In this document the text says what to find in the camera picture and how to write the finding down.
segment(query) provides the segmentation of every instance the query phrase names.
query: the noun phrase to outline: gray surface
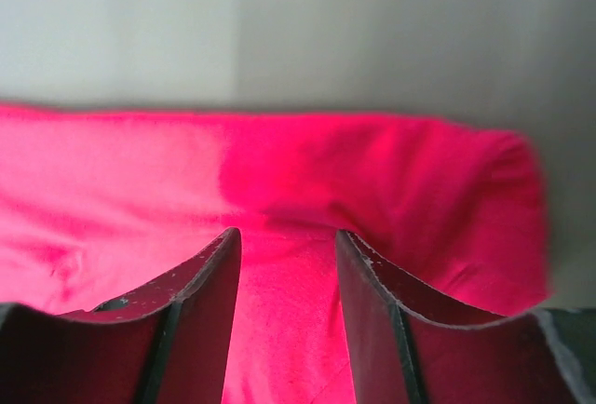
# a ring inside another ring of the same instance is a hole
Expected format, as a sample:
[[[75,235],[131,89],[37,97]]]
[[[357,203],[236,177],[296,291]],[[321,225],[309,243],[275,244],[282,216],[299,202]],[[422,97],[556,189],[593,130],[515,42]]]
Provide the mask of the gray surface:
[[[0,92],[390,108],[527,133],[552,305],[596,305],[596,0],[5,0]]]

